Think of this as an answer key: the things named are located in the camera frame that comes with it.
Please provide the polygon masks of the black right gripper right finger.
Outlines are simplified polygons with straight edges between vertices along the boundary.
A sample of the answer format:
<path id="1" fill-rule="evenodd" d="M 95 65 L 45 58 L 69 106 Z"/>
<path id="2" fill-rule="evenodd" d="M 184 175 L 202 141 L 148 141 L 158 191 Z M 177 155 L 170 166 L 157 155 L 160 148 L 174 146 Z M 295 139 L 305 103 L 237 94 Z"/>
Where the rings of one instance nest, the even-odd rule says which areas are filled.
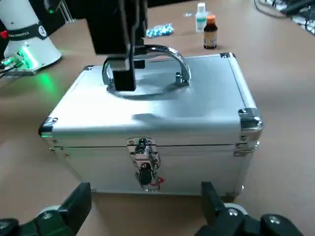
<path id="1" fill-rule="evenodd" d="M 201 208 L 207 224 L 197 236 L 301 236 L 303 233 L 286 217 L 264 214 L 259 220 L 240 207 L 224 204 L 211 182 L 201 183 Z"/>

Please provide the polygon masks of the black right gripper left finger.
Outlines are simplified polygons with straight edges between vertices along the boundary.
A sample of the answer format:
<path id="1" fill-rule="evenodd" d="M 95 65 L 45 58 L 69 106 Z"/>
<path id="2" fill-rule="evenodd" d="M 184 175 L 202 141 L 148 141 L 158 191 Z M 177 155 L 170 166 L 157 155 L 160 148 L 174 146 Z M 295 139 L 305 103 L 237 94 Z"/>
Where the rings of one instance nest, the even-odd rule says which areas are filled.
<path id="1" fill-rule="evenodd" d="M 80 183 L 56 209 L 45 210 L 25 224 L 15 218 L 0 220 L 2 236 L 75 236 L 92 209 L 89 182 Z"/>

